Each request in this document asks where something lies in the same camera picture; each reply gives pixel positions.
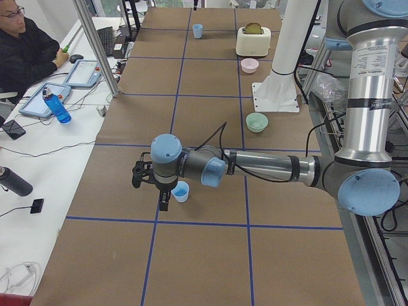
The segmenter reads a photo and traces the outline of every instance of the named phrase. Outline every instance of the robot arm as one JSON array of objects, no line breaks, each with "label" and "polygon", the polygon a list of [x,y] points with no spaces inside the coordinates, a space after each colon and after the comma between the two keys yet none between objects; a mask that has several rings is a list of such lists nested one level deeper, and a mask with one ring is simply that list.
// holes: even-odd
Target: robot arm
[{"label": "robot arm", "polygon": [[332,158],[222,151],[210,146],[193,150],[182,147],[171,134],[156,137],[151,149],[152,161],[143,161],[142,154],[133,168],[132,182],[135,188],[141,182],[156,185],[160,191],[159,209],[164,211],[168,210],[170,191],[179,177],[210,187],[218,187],[224,175],[251,175],[275,183],[303,182],[327,191],[343,207],[361,215],[381,214],[395,204],[400,194],[399,183],[390,172],[339,165]]},{"label": "robot arm", "polygon": [[385,212],[400,195],[399,183],[389,171],[391,157],[385,141],[394,63],[398,44],[408,34],[407,17],[405,0],[330,1],[329,41],[335,44],[347,37],[353,47],[344,145],[334,158],[213,147],[192,150],[183,148],[177,137],[164,134],[152,142],[152,161],[144,162],[142,156],[136,163],[133,185],[155,184],[160,190],[160,210],[167,210],[179,177],[217,187],[224,174],[255,175],[271,182],[303,182],[320,188],[355,214]]}]

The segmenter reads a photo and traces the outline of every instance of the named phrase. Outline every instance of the red object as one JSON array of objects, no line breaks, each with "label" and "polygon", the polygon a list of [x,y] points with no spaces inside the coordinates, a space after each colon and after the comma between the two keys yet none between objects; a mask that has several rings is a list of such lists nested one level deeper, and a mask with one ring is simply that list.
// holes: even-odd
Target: red object
[{"label": "red object", "polygon": [[32,299],[32,296],[0,293],[0,306],[29,306]]}]

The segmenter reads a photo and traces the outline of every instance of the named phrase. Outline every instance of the smartphone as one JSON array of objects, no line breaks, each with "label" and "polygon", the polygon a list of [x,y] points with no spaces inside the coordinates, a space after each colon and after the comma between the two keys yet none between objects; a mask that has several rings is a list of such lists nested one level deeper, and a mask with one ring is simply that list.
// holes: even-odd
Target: smartphone
[{"label": "smartphone", "polygon": [[26,131],[15,120],[5,122],[1,127],[13,140],[20,138],[26,133]]}]

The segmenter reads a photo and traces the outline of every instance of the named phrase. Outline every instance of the cup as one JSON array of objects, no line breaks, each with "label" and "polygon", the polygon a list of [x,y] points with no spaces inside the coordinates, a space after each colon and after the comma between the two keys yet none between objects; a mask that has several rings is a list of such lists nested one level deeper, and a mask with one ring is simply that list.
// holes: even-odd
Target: cup
[{"label": "cup", "polygon": [[189,184],[183,182],[182,180],[179,180],[176,187],[174,187],[174,189],[171,191],[171,194],[174,196],[176,201],[182,203],[187,201],[187,198],[189,197],[189,191]]},{"label": "cup", "polygon": [[203,35],[203,25],[202,24],[194,24],[193,25],[193,34],[194,38],[200,39]]}]

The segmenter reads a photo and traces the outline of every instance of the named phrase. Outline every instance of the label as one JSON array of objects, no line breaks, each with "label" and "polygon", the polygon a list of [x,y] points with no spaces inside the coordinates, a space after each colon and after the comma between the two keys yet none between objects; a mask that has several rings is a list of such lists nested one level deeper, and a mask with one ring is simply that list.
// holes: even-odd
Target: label
[{"label": "label", "polygon": [[375,99],[375,98],[360,98],[360,99],[348,99],[348,108],[369,108],[370,110],[383,110],[391,109],[393,106],[392,99]]},{"label": "label", "polygon": [[396,47],[373,46],[353,51],[350,79],[379,76],[393,78]]},{"label": "label", "polygon": [[178,157],[178,173],[177,176],[178,177],[184,177],[184,170],[186,169],[186,163],[187,160],[189,159],[189,153],[182,151],[181,154]]}]

